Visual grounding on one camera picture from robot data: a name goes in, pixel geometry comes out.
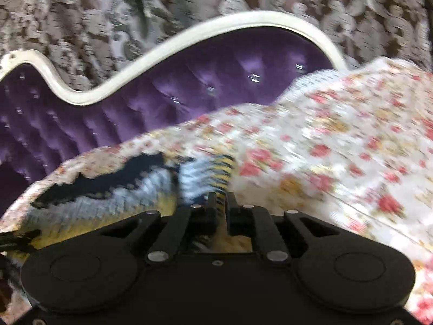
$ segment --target damask wallpaper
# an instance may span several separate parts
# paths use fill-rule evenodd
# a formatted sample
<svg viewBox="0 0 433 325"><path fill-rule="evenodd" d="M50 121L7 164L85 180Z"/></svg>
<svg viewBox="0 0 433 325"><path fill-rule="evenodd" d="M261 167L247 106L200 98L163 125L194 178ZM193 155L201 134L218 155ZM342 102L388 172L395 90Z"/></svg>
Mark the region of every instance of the damask wallpaper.
<svg viewBox="0 0 433 325"><path fill-rule="evenodd" d="M431 69L424 0L0 0L0 54L37 49L88 90L184 28L254 9L313 23L352 67L387 56Z"/></svg>

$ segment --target metal screw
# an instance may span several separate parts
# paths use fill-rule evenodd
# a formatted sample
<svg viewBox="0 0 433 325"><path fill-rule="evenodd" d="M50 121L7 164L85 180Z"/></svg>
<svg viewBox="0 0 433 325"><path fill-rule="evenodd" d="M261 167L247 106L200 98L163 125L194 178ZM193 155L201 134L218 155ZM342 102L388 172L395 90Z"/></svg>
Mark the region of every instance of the metal screw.
<svg viewBox="0 0 433 325"><path fill-rule="evenodd" d="M285 261L289 255L283 251L271 251L266 254L266 258L270 261Z"/></svg>
<svg viewBox="0 0 433 325"><path fill-rule="evenodd" d="M150 261L154 261L154 262L163 262L166 261L169 257L167 252L164 251L154 251L154 252L150 252L147 257L149 258Z"/></svg>

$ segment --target white headboard frame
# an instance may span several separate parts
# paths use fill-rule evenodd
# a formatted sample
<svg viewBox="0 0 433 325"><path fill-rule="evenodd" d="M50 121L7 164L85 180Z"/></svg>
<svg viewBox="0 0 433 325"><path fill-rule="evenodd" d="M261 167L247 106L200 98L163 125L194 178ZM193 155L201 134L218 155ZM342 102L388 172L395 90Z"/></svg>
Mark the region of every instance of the white headboard frame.
<svg viewBox="0 0 433 325"><path fill-rule="evenodd" d="M0 80L15 67L28 63L38 70L60 99L73 105L86 106L110 96L141 73L193 44L229 31L264 26L284 28L300 34L315 43L336 70L347 70L338 48L314 25L283 12L248 11L214 18L190 27L157 45L109 80L88 91L76 91L66 85L50 60L36 50L18 50L4 55L0 60Z"/></svg>

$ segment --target upholstered headboard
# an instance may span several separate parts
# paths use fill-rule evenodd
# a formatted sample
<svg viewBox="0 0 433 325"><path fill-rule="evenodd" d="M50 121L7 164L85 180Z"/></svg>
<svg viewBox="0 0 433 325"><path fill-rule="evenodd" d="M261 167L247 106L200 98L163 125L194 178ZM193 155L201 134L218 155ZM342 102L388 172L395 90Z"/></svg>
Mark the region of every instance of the upholstered headboard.
<svg viewBox="0 0 433 325"><path fill-rule="evenodd" d="M17 65L0 81L0 213L64 160L229 105L269 104L324 68L333 62L317 45L276 27L205 39L86 106L60 99L43 65Z"/></svg>

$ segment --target floral blanket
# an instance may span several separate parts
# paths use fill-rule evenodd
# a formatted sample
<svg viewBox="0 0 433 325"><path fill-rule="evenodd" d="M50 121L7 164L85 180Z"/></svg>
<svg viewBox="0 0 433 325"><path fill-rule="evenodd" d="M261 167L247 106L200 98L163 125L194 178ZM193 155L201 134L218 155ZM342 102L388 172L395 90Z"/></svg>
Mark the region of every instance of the floral blanket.
<svg viewBox="0 0 433 325"><path fill-rule="evenodd" d="M243 104L143 134L66 161L9 208L0 230L23 228L30 202L54 183L114 172L140 153L238 164L231 190L240 204L272 214L298 209L387 244L414 263L406 305L433 321L433 74L402 60L372 64L320 83L289 88L272 106ZM245 251L220 233L215 251Z"/></svg>

